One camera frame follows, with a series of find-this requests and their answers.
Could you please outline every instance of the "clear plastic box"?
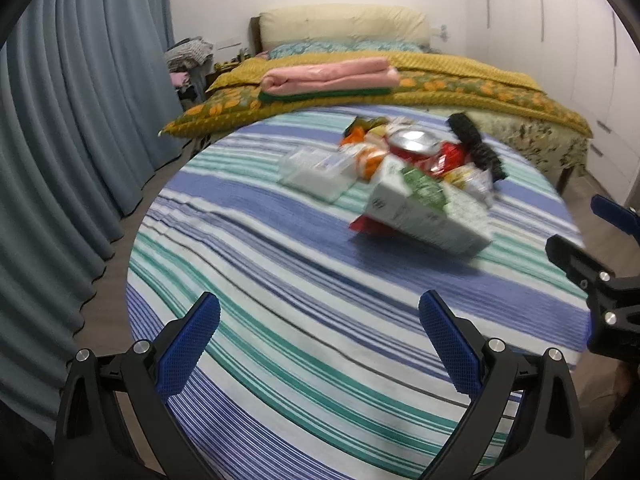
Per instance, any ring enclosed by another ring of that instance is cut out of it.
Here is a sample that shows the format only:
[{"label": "clear plastic box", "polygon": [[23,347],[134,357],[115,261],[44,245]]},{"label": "clear plastic box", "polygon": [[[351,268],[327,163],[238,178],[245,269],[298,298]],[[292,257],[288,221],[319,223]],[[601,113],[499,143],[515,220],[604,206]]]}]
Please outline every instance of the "clear plastic box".
[{"label": "clear plastic box", "polygon": [[305,191],[326,202],[335,201],[357,180],[354,157],[304,146],[279,161],[280,183]]}]

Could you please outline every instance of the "white box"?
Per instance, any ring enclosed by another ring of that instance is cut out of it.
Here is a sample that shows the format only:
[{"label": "white box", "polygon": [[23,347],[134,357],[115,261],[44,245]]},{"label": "white box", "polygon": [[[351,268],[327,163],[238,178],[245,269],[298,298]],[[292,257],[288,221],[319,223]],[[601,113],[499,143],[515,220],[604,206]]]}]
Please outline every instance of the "white box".
[{"label": "white box", "polygon": [[438,183],[446,199],[443,210],[412,196],[402,170],[407,163],[387,155],[371,179],[374,188],[364,214],[400,232],[452,254],[476,254],[492,241],[486,209],[462,190]]}]

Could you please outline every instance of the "pillow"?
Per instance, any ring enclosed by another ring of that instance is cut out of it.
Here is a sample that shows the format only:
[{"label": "pillow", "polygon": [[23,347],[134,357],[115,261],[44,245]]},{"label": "pillow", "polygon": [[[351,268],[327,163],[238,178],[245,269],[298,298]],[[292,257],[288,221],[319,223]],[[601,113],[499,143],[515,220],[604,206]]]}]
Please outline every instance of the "pillow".
[{"label": "pillow", "polygon": [[411,41],[364,40],[355,43],[350,50],[377,50],[379,52],[399,50],[400,52],[424,52],[424,47]]},{"label": "pillow", "polygon": [[284,7],[260,14],[265,49],[300,41],[412,41],[429,44],[425,15],[399,6],[321,4]]},{"label": "pillow", "polygon": [[295,56],[296,54],[349,52],[354,50],[339,41],[300,41],[298,43],[284,43],[269,51],[268,59]]}]

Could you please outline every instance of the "pink folded towel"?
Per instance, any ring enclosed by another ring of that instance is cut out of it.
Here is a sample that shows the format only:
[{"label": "pink folded towel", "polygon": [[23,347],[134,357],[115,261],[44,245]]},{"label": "pink folded towel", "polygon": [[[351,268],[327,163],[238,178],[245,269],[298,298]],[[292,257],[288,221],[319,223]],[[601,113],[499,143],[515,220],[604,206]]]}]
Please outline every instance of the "pink folded towel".
[{"label": "pink folded towel", "polygon": [[398,70],[385,57],[363,57],[338,63],[272,68],[260,81],[266,94],[286,96],[336,90],[393,88]]},{"label": "pink folded towel", "polygon": [[187,72],[170,72],[169,75],[171,76],[171,83],[176,88],[181,88],[189,78],[189,73]]}]

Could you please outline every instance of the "red package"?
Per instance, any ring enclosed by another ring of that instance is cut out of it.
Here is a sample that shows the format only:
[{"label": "red package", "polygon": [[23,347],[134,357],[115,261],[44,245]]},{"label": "red package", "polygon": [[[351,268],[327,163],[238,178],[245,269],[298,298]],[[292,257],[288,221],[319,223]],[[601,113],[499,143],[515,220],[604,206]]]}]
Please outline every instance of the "red package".
[{"label": "red package", "polygon": [[466,151],[459,144],[443,142],[438,155],[418,160],[413,164],[425,173],[439,178],[447,173],[447,171],[464,166],[465,160]]},{"label": "red package", "polygon": [[396,232],[392,227],[364,215],[358,216],[353,222],[351,222],[349,224],[349,229],[356,231],[357,233],[366,233],[368,235],[377,236],[390,236]]}]

